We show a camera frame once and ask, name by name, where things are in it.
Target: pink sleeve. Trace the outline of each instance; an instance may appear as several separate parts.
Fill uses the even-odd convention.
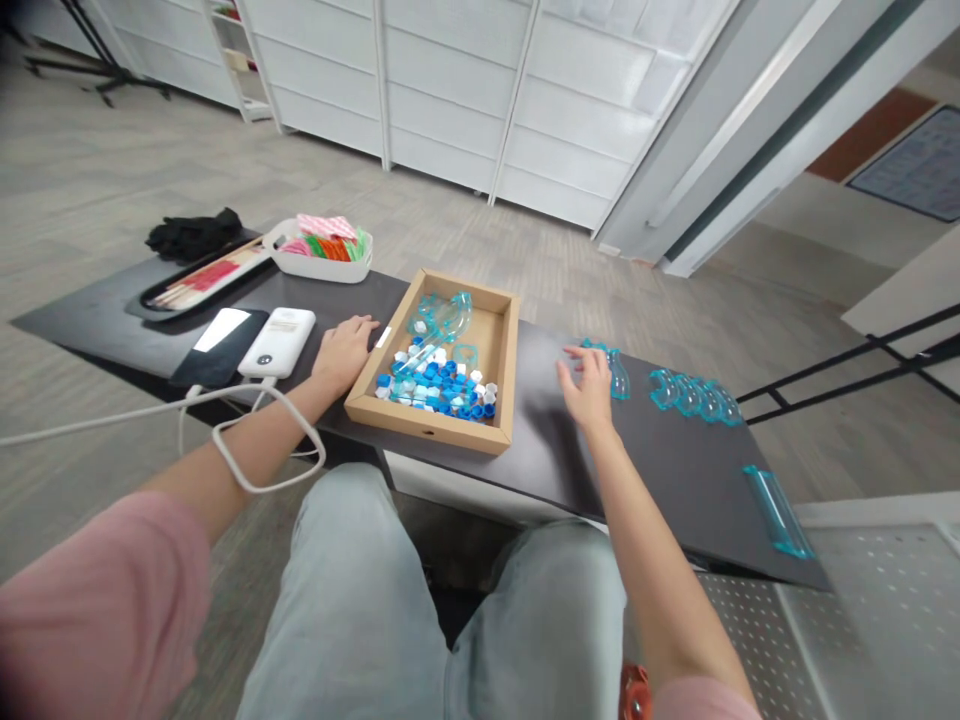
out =
[[[0,588],[3,694],[30,718],[161,717],[196,673],[209,572],[191,510],[120,500]]]
[[[739,693],[708,677],[667,683],[653,697],[653,715],[657,720],[760,720]]]

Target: black glove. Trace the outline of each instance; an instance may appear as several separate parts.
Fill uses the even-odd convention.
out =
[[[192,263],[222,248],[242,229],[240,216],[224,208],[214,218],[164,218],[146,242],[164,260]]]

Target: hand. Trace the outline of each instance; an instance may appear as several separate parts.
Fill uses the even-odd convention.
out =
[[[580,347],[565,347],[564,350],[579,361],[577,369],[583,371],[580,386],[577,387],[570,376],[570,368],[557,361],[557,377],[567,410],[584,432],[605,430],[613,425],[610,412],[610,381],[613,375],[607,364],[607,354],[603,350]]]
[[[313,362],[311,376],[319,379],[325,387],[336,390],[337,397],[343,395],[357,381],[367,362],[370,333],[378,327],[380,323],[369,315],[354,315],[327,330]]]

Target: light blue jeans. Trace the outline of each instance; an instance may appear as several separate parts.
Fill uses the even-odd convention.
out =
[[[528,531],[449,652],[379,470],[342,465],[307,494],[239,718],[617,715],[626,597],[606,535]]]

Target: black metal stand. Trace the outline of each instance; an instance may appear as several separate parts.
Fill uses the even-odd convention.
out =
[[[916,373],[937,388],[937,390],[944,393],[952,400],[960,403],[960,395],[957,395],[955,392],[953,392],[953,390],[948,388],[939,380],[924,372],[925,368],[928,368],[932,365],[937,365],[955,357],[960,357],[960,336],[953,337],[949,340],[939,343],[938,345],[930,348],[928,351],[918,353],[910,358],[904,357],[890,347],[890,343],[892,342],[896,342],[897,340],[905,338],[908,335],[918,333],[921,330],[926,330],[929,327],[938,325],[946,320],[957,317],[958,315],[960,315],[960,304],[948,307],[940,312],[930,315],[929,317],[925,317],[922,320],[917,320],[916,322],[910,323],[899,330],[894,330],[893,332],[887,333],[886,335],[881,335],[880,337],[867,335],[867,341],[863,345],[858,345],[857,347],[851,348],[846,352],[842,352],[839,355],[830,358],[829,360],[824,360],[823,362],[811,365],[806,370],[801,370],[793,375],[788,375],[781,380],[772,382],[769,385],[764,385],[762,388],[757,388],[752,392],[748,392],[746,395],[738,397],[737,402],[744,403],[747,400],[753,400],[754,398],[758,398],[762,395],[769,395],[771,398],[773,398],[774,402],[780,406],[776,410],[771,410],[763,415],[750,418],[747,420],[747,425],[756,425],[764,420],[771,420],[775,417],[780,417],[781,415],[802,410],[803,408],[810,407],[811,405],[818,405],[822,402],[826,402],[827,400],[833,400],[834,398],[842,397],[843,395],[849,395],[857,390],[863,390],[864,388],[886,382],[887,380],[893,380],[894,378],[901,377],[902,375],[909,375],[910,373]],[[825,393],[820,393],[819,395],[814,395],[813,397],[809,397],[805,400],[795,403],[791,403],[780,394],[780,388],[782,388],[784,385],[790,385],[798,380],[815,375],[821,370],[826,370],[834,365],[839,365],[842,362],[852,360],[855,357],[872,352],[873,350],[882,350],[883,352],[887,353],[890,357],[897,361],[898,366],[892,370],[871,375],[863,380],[852,382],[849,385],[843,385],[834,390],[829,390]]]
[[[77,27],[80,28],[80,31],[83,33],[84,37],[87,38],[87,41],[93,47],[103,66],[93,67],[88,65],[71,65],[70,63],[58,62],[57,60],[47,60],[45,58],[27,56],[24,58],[27,64],[27,70],[32,72],[37,77],[40,77],[40,68],[46,67],[53,68],[55,70],[64,70],[66,72],[82,73],[84,75],[99,75],[101,77],[110,78],[110,80],[107,82],[101,83],[93,88],[97,91],[97,93],[100,94],[100,98],[104,103],[106,103],[107,107],[113,107],[113,101],[107,97],[107,93],[111,92],[112,90],[116,90],[119,87],[123,87],[124,85],[153,88],[154,90],[159,90],[164,99],[170,99],[170,87],[168,85],[162,82],[157,82],[156,80],[139,78],[117,62],[117,59],[113,56],[113,53],[110,52],[110,48],[107,47],[107,44],[103,41],[103,38],[100,37],[100,33],[97,32],[97,28],[94,26],[93,22],[91,22],[90,17],[83,9],[83,6],[80,5],[79,0],[61,0],[61,3],[66,8],[67,12],[70,13],[70,17],[73,18],[73,21],[77,24]]]

